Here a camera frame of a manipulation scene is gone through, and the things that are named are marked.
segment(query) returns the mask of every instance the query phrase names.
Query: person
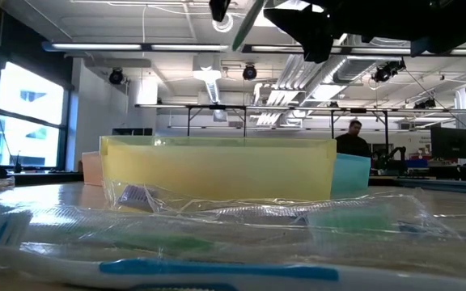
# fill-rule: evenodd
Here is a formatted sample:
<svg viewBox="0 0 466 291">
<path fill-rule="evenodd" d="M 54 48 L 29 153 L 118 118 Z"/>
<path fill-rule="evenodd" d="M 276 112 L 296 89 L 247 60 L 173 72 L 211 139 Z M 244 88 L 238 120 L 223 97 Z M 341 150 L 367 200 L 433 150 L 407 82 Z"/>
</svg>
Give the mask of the person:
<svg viewBox="0 0 466 291">
<path fill-rule="evenodd" d="M 349 123 L 348 133 L 336 137 L 337 152 L 339 154 L 352 154 L 361 157 L 370 157 L 370 147 L 366 141 L 360 138 L 362 124 L 358 120 Z"/>
</svg>

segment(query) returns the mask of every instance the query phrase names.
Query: computer monitor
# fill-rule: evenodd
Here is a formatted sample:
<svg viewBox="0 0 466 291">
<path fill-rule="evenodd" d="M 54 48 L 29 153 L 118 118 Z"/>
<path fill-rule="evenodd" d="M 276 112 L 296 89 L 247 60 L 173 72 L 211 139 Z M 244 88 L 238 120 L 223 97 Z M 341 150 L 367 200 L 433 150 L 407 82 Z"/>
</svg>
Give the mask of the computer monitor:
<svg viewBox="0 0 466 291">
<path fill-rule="evenodd" d="M 434 158 L 466 158 L 466 129 L 431 128 Z"/>
</svg>

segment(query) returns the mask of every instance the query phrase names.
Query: yellow plastic bin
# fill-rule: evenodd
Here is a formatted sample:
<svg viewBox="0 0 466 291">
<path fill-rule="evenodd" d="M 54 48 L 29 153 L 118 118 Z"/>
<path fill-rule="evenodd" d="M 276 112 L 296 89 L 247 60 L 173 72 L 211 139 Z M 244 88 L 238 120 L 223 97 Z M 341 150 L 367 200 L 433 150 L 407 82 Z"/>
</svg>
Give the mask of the yellow plastic bin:
<svg viewBox="0 0 466 291">
<path fill-rule="evenodd" d="M 119 181 L 208 200 L 327 200 L 336 141 L 112 136 L 100 155 L 106 190 Z"/>
</svg>

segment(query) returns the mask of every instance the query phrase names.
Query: table surface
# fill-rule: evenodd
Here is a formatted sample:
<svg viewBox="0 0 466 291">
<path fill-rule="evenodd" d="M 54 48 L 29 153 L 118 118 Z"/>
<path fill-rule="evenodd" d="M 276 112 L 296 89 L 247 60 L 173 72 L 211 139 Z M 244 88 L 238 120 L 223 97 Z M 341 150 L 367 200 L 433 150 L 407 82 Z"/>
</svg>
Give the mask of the table surface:
<svg viewBox="0 0 466 291">
<path fill-rule="evenodd" d="M 427 191 L 421 189 L 373 187 L 366 194 L 390 193 L 415 195 L 442 223 L 458 231 L 466 231 L 466 194 Z M 20 187 L 0 191 L 0 198 L 9 202 L 32 202 L 42 205 L 75 205 L 104 209 L 106 199 L 102 187 L 81 182 Z M 0 290 L 81 290 L 64 285 L 53 285 L 11 271 L 0 271 Z"/>
</svg>

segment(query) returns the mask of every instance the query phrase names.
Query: white toothbrush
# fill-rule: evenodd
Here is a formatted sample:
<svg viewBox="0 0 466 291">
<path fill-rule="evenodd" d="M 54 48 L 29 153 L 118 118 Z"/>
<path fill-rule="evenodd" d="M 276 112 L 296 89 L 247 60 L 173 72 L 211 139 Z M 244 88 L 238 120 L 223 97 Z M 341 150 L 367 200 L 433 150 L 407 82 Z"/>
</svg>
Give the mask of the white toothbrush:
<svg viewBox="0 0 466 291">
<path fill-rule="evenodd" d="M 0 215 L 0 265 L 56 282 L 109 289 L 466 290 L 466 280 L 369 268 L 310 265 L 211 264 L 163 259 L 81 262 L 17 247 L 30 213 Z"/>
</svg>

